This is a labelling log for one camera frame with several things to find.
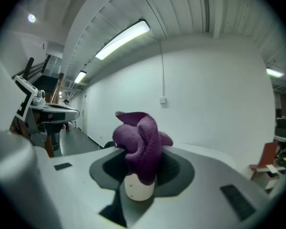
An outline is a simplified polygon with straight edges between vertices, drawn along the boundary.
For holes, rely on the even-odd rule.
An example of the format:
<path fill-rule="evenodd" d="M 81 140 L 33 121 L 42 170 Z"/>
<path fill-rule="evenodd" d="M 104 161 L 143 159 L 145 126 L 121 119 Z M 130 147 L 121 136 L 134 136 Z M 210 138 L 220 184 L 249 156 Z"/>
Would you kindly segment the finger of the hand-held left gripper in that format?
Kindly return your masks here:
<path fill-rule="evenodd" d="M 74 121 L 80 116 L 80 112 L 74 108 L 62 106 L 59 104 L 45 104 L 41 110 L 41 123 L 65 123 L 66 112 L 69 112 L 70 121 Z"/>

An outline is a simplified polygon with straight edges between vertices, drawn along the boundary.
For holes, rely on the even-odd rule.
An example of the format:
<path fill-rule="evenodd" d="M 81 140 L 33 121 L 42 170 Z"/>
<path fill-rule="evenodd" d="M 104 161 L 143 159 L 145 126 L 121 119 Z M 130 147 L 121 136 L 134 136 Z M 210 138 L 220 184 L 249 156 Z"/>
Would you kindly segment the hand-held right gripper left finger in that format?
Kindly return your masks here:
<path fill-rule="evenodd" d="M 113 202 L 115 191 L 101 188 L 89 173 L 94 161 L 116 148 L 53 158 L 41 147 L 34 149 L 42 181 L 57 209 L 62 229 L 126 229 L 99 215 Z"/>

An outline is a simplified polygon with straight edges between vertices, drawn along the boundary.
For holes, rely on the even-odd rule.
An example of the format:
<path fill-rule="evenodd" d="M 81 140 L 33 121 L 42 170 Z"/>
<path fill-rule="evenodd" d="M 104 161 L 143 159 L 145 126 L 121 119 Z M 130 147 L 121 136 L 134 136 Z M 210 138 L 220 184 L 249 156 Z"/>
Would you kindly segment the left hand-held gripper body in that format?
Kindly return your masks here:
<path fill-rule="evenodd" d="M 25 97 L 13 119 L 13 133 L 28 139 L 33 146 L 52 152 L 51 135 L 62 127 L 62 112 L 56 105 L 47 104 L 45 92 L 23 77 L 15 76 L 14 83 Z"/>

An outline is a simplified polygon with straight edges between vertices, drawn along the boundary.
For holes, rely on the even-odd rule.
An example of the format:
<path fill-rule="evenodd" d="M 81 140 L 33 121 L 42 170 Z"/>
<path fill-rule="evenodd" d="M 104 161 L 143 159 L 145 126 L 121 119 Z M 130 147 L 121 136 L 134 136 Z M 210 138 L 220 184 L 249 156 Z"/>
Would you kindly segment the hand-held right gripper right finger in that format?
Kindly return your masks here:
<path fill-rule="evenodd" d="M 145 202 L 128 199 L 129 229 L 246 229 L 269 202 L 261 188 L 219 160 L 175 147 L 165 146 L 163 150 L 188 160 L 194 168 L 194 178 L 177 196 Z M 237 208 L 248 215 L 244 220 L 221 191 L 231 186 L 248 202 L 237 200 Z"/>

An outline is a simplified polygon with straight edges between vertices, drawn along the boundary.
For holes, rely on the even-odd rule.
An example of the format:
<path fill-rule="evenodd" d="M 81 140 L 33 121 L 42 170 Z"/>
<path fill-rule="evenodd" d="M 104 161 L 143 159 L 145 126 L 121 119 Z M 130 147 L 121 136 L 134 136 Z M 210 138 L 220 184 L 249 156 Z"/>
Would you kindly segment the white cylindrical bottle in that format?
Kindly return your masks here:
<path fill-rule="evenodd" d="M 124 187 L 126 195 L 133 201 L 146 201 L 152 197 L 155 181 L 150 185 L 142 183 L 136 174 L 125 177 Z"/>

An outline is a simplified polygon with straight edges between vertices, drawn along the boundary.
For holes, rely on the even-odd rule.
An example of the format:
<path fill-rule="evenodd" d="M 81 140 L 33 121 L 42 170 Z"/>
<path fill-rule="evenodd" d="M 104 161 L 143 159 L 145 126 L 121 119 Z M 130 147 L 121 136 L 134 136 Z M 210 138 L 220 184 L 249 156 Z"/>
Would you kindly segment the purple cloth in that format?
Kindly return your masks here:
<path fill-rule="evenodd" d="M 113 134 L 113 142 L 125 148 L 125 163 L 129 175 L 136 174 L 144 185 L 151 185 L 160 165 L 163 146 L 173 146 L 173 140 L 158 130 L 153 117 L 145 112 L 121 112 L 115 116 L 123 123 Z"/>

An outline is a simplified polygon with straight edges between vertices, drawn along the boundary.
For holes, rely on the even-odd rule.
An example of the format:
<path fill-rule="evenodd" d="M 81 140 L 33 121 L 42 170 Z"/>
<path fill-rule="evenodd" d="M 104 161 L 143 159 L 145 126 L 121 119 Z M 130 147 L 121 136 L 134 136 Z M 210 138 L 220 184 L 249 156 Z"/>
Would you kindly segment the white oval table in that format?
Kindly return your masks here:
<path fill-rule="evenodd" d="M 228 165 L 231 168 L 233 168 L 234 170 L 236 170 L 235 161 L 229 155 L 227 155 L 223 152 L 213 150 L 213 149 L 209 149 L 209 148 L 205 148 L 205 147 L 195 146 L 192 144 L 177 143 L 177 144 L 174 144 L 174 147 L 188 151 L 188 152 L 191 152 L 191 153 L 195 153 L 198 155 L 202 155 L 202 156 L 206 156 L 206 157 L 210 157 L 210 158 L 219 160 L 222 163 L 225 163 L 226 165 Z"/>

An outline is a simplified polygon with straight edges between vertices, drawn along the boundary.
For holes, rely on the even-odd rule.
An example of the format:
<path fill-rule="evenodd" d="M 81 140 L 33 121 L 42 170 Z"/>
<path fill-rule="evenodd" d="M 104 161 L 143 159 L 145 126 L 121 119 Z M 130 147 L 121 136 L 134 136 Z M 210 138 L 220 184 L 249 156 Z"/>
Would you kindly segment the wooden chair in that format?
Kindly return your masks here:
<path fill-rule="evenodd" d="M 50 59 L 51 55 L 47 55 L 43 62 L 34 64 L 34 58 L 30 57 L 25 69 L 23 70 L 22 77 L 33 84 L 33 86 L 45 91 L 46 102 L 58 104 L 63 74 L 59 73 L 57 77 L 45 74 Z"/>

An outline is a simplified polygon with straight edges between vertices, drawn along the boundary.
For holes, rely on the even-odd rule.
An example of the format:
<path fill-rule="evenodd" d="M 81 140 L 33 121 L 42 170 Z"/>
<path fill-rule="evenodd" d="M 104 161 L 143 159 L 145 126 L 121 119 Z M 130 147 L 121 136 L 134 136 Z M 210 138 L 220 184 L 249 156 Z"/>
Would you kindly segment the long ceiling light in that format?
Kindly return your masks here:
<path fill-rule="evenodd" d="M 272 77 L 275 77 L 275 78 L 280 78 L 280 77 L 282 77 L 284 75 L 283 73 L 278 72 L 278 71 L 273 70 L 273 69 L 270 69 L 270 68 L 267 68 L 266 72 L 267 72 L 268 75 L 270 75 Z"/>
<path fill-rule="evenodd" d="M 80 71 L 76 77 L 76 79 L 74 80 L 75 83 L 79 83 L 84 77 L 86 76 L 86 72 L 85 71 Z"/>
<path fill-rule="evenodd" d="M 150 26 L 145 19 L 140 19 L 136 23 L 133 23 L 114 38 L 108 41 L 95 55 L 99 60 L 105 59 L 112 52 L 133 40 L 134 38 L 145 34 L 150 31 Z"/>

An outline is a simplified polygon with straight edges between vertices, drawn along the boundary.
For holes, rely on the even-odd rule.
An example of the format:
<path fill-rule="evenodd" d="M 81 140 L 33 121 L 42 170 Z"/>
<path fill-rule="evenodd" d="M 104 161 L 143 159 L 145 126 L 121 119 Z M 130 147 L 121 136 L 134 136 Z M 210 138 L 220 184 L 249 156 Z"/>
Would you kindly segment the cardboard box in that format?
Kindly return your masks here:
<path fill-rule="evenodd" d="M 286 168 L 276 164 L 276 150 L 278 142 L 266 143 L 257 165 L 250 165 L 253 172 L 251 181 L 255 182 L 266 192 L 270 192 L 278 183 L 282 172 Z"/>

